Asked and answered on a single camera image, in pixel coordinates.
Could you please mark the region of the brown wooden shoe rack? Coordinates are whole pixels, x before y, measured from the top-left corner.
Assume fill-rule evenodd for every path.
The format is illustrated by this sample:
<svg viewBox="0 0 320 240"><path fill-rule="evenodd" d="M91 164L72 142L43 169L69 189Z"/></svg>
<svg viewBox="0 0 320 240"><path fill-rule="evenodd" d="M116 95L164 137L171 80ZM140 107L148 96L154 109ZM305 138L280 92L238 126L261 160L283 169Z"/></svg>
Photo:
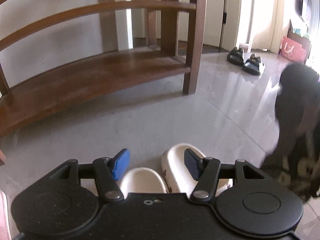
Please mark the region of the brown wooden shoe rack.
<svg viewBox="0 0 320 240"><path fill-rule="evenodd" d="M125 88L184 75L184 94L194 94L199 74L207 0L133 0L87 5L43 18L1 40L1 49L62 22L125 9L146 14L146 46L84 57L12 87L1 76L1 135L63 109Z"/></svg>

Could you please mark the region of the black white laced sneaker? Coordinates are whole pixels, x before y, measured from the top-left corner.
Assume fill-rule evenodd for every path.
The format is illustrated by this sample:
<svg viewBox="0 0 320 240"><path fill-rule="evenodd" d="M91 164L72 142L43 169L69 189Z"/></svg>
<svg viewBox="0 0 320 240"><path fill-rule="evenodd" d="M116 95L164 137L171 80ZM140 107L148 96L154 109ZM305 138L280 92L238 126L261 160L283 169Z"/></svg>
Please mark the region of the black white laced sneaker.
<svg viewBox="0 0 320 240"><path fill-rule="evenodd" d="M319 197L319 130L299 137L284 159L279 181L303 202Z"/></svg>

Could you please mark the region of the cream heart slide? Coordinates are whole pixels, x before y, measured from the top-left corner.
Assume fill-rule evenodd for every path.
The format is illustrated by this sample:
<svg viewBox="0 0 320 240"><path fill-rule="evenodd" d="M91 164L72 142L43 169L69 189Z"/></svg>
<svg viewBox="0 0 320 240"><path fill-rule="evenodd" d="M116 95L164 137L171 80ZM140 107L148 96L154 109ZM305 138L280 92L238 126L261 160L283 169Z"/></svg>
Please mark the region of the cream heart slide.
<svg viewBox="0 0 320 240"><path fill-rule="evenodd" d="M125 197L129 193L167 193L164 179L153 169L133 168L123 176L120 189Z"/></svg>
<svg viewBox="0 0 320 240"><path fill-rule="evenodd" d="M207 158L197 147L188 143L179 143L166 150L161 158L164 180L170 193L185 193L190 198L198 181L190 174L184 164L184 151L191 149L201 159Z"/></svg>

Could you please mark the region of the dark slipper far right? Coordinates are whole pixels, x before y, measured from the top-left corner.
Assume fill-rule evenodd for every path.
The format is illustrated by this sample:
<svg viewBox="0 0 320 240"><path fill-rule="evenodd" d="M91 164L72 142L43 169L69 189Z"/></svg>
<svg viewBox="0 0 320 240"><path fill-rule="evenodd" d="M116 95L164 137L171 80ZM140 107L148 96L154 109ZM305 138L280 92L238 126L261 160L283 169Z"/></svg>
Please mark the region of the dark slipper far right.
<svg viewBox="0 0 320 240"><path fill-rule="evenodd" d="M265 70L265 64L260 56L251 54L249 59L242 65L242 70L252 75L261 75Z"/></svg>

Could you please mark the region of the dark slipper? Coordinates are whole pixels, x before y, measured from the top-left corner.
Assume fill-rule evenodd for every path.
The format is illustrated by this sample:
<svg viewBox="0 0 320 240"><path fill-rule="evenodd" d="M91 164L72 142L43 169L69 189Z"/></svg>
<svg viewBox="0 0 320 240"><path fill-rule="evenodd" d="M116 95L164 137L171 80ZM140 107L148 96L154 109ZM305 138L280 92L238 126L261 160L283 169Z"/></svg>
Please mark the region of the dark slipper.
<svg viewBox="0 0 320 240"><path fill-rule="evenodd" d="M242 70L252 75L261 75L265 70L265 64L260 56L251 54L249 59L242 65Z"/></svg>
<svg viewBox="0 0 320 240"><path fill-rule="evenodd" d="M244 64L244 50L242 48L234 47L227 55L227 61L237 66Z"/></svg>

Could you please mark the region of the pink plush slipper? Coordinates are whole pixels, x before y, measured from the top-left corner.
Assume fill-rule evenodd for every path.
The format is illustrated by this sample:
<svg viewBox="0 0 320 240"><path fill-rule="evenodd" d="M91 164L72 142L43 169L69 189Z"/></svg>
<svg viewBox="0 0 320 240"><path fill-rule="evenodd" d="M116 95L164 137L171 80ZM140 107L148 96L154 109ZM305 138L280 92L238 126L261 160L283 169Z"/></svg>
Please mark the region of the pink plush slipper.
<svg viewBox="0 0 320 240"><path fill-rule="evenodd" d="M8 219L7 197L2 190L0 194L0 240L12 240Z"/></svg>

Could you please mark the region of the dark slipper far left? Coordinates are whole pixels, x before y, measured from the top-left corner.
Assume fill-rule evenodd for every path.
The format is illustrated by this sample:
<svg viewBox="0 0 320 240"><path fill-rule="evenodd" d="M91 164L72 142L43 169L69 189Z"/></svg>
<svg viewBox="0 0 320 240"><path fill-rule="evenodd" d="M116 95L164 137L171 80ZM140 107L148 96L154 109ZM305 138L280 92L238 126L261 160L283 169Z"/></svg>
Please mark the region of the dark slipper far left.
<svg viewBox="0 0 320 240"><path fill-rule="evenodd" d="M237 66L244 64L244 50L242 48L234 47L227 55L227 61Z"/></svg>

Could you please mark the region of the pink box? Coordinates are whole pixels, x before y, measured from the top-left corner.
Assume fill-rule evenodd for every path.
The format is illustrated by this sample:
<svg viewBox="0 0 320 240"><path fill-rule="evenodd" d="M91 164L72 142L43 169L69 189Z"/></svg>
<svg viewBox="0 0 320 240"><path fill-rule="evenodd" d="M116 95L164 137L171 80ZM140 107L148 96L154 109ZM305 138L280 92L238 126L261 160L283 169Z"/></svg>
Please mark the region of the pink box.
<svg viewBox="0 0 320 240"><path fill-rule="evenodd" d="M306 50L300 43L288 37L283 37L280 55L292 62L303 63L306 57Z"/></svg>

